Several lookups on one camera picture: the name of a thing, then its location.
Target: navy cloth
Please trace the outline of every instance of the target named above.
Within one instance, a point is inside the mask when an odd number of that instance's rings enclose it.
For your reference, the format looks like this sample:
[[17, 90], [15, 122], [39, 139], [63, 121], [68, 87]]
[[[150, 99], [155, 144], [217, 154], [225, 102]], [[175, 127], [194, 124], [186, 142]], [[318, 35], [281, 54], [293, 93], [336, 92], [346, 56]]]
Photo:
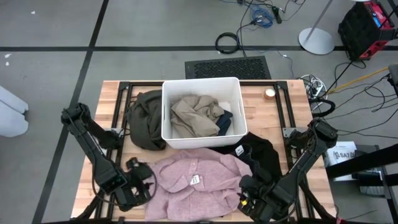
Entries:
[[218, 118], [218, 121], [216, 122], [216, 125], [220, 128], [217, 136], [225, 136], [229, 126], [232, 123], [231, 121], [232, 116], [233, 115], [231, 112], [224, 110], [224, 114], [221, 115]]

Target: yellow cable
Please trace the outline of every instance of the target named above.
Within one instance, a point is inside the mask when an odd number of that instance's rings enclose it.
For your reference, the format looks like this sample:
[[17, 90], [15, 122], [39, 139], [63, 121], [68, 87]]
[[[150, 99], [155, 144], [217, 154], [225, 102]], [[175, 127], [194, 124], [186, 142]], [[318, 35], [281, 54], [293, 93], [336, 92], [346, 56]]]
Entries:
[[359, 81], [361, 81], [361, 80], [370, 78], [370, 77], [372, 77], [373, 75], [376, 75], [376, 74], [378, 74], [378, 73], [381, 73], [381, 72], [383, 72], [383, 71], [386, 71], [387, 69], [388, 69], [388, 67], [382, 68], [382, 69], [380, 69], [380, 70], [378, 70], [378, 71], [375, 71], [375, 72], [373, 72], [373, 73], [371, 73], [371, 74], [369, 74], [369, 75], [362, 76], [361, 78], [357, 78], [357, 79], [355, 79], [355, 80], [353, 80], [353, 81], [351, 81], [351, 82], [348, 82], [348, 83], [345, 83], [345, 84], [343, 84], [343, 85], [341, 85], [341, 86], [338, 86], [338, 87], [336, 87], [336, 88], [330, 90], [330, 91], [328, 92], [328, 95], [333, 94], [335, 91], [340, 90], [340, 89], [342, 89], [342, 88], [344, 88], [344, 87], [347, 87], [347, 86], [349, 86], [349, 85], [351, 85], [351, 84], [353, 84], [353, 83], [359, 82]]

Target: pink shirt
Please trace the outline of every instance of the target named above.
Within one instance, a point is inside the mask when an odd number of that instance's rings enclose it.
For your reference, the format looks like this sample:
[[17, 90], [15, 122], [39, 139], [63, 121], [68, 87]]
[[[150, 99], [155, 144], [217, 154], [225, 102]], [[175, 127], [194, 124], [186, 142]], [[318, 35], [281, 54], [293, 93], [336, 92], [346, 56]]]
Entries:
[[238, 206], [242, 176], [252, 175], [238, 158], [205, 148], [181, 150], [152, 169], [158, 186], [146, 206], [147, 221], [197, 221], [226, 215]]

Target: wooden tabletop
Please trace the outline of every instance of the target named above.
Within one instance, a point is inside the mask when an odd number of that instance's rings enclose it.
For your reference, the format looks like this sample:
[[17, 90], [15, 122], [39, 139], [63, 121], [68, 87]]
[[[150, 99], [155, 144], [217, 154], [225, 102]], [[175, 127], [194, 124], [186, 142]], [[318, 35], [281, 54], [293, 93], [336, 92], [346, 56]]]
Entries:
[[[116, 105], [116, 97], [118, 95], [118, 86], [120, 81], [104, 81], [99, 97], [98, 107], [95, 113], [95, 121], [103, 128], [110, 128]], [[308, 105], [307, 96], [304, 89], [303, 81], [301, 80], [287, 80], [289, 86], [289, 95], [294, 112], [295, 123], [297, 127], [307, 127], [307, 124], [312, 120], [311, 111]], [[132, 96], [137, 96], [139, 92], [160, 89], [161, 86], [135, 86], [133, 88]], [[264, 139], [270, 140], [274, 149], [279, 153], [280, 166], [282, 173], [288, 171], [286, 155], [284, 150], [284, 143], [282, 133], [280, 131], [279, 115], [275, 99], [265, 100], [262, 97], [266, 86], [242, 86], [242, 95], [244, 103], [244, 111], [246, 114], [246, 121], [248, 130], [253, 134], [260, 136]], [[124, 114], [124, 102], [126, 100], [126, 93], [122, 97], [121, 109], [119, 114], [118, 127], [121, 127], [121, 120]], [[284, 109], [284, 117], [286, 124], [289, 125], [289, 117], [287, 115], [284, 94], [280, 91], [282, 98], [282, 107]], [[175, 153], [176, 150], [167, 148], [164, 151], [152, 152], [143, 150], [135, 146], [130, 138], [126, 137], [123, 147], [123, 155], [121, 165], [126, 170], [126, 161], [131, 157], [137, 157], [140, 161], [156, 162], [160, 159], [169, 157]], [[76, 193], [75, 204], [73, 206], [72, 217], [78, 216], [86, 206], [91, 202], [94, 193], [91, 189], [91, 163], [86, 158], [81, 171], [78, 190]], [[309, 170], [307, 174], [308, 184], [310, 190], [316, 196], [318, 201], [326, 208], [331, 214], [335, 215], [335, 206], [333, 197], [330, 191], [330, 185], [326, 170], [324, 167], [322, 157], [317, 160], [315, 165]], [[300, 191], [300, 202], [303, 211], [303, 216], [307, 217], [307, 209], [303, 194]], [[103, 217], [106, 214], [107, 205], [103, 205]], [[143, 221], [144, 220], [144, 207], [135, 207], [128, 212], [121, 212], [118, 207], [114, 208], [113, 219], [117, 220], [118, 217], [126, 217], [127, 221]], [[251, 219], [243, 215], [239, 210], [225, 215], [223, 218], [214, 218], [213, 221], [226, 221], [226, 222], [244, 222], [251, 221]]]

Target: concrete floor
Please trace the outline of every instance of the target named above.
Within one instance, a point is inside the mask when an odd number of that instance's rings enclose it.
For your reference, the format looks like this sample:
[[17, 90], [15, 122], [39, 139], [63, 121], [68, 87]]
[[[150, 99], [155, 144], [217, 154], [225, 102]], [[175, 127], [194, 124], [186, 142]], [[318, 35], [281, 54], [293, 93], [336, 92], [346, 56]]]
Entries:
[[[387, 0], [381, 2], [388, 12], [392, 10]], [[279, 7], [285, 3], [286, 0], [274, 1]], [[103, 80], [183, 79], [185, 61], [242, 57], [241, 52], [220, 55], [212, 50], [187, 51], [178, 47], [214, 45], [220, 33], [234, 32], [238, 28], [245, 7], [218, 0], [113, 0], [106, 8], [95, 41], [91, 37], [102, 4], [103, 0], [0, 0], [0, 85], [30, 106], [28, 132], [16, 138], [0, 138], [0, 189], [3, 192], [0, 223], [32, 222], [62, 132], [60, 113], [70, 104], [73, 96], [74, 100], [86, 103], [95, 111]], [[299, 48], [297, 42], [299, 32], [313, 25], [325, 4], [326, 1], [307, 0], [290, 21], [275, 23], [270, 29], [245, 30], [244, 43], [268, 46], [270, 49], [287, 46], [285, 49], [289, 51], [280, 52], [293, 60], [295, 77], [313, 74], [330, 85], [334, 80], [334, 67], [348, 62], [345, 53], [336, 50], [324, 56], [312, 55]], [[334, 37], [337, 46], [341, 46], [336, 31], [338, 23], [353, 4], [351, 1], [333, 1], [319, 25]], [[297, 8], [290, 3], [286, 17]], [[127, 52], [87, 52], [90, 42], [91, 47], [143, 48]], [[232, 45], [233, 42], [223, 40], [223, 44]], [[389, 45], [396, 46], [398, 41], [391, 41]], [[161, 52], [145, 48], [160, 46], [171, 48]], [[12, 54], [9, 58], [3, 57], [8, 53]], [[275, 50], [264, 54], [250, 51], [248, 55], [265, 55], [272, 78], [292, 78], [290, 61]], [[339, 83], [397, 63], [397, 56], [398, 52], [394, 50], [381, 51], [366, 62], [366, 69], [350, 67]], [[394, 93], [386, 81], [377, 84], [377, 87], [385, 95]], [[338, 105], [360, 90], [347, 90], [331, 95], [330, 99]], [[380, 102], [380, 98], [362, 94], [338, 108], [332, 116]], [[330, 120], [330, 124], [338, 129], [354, 131], [385, 121], [397, 108], [392, 106], [377, 113], [362, 110]], [[383, 126], [363, 133], [397, 136], [397, 125], [395, 117]], [[393, 139], [356, 134], [342, 136], [339, 140], [378, 144], [381, 148], [396, 143]], [[67, 138], [43, 222], [70, 218], [83, 158], [84, 154], [74, 138]], [[398, 166], [387, 169], [393, 174], [398, 171]], [[341, 217], [349, 218], [377, 210], [355, 220], [391, 222], [385, 200], [361, 195], [355, 183], [331, 183], [331, 187]]]

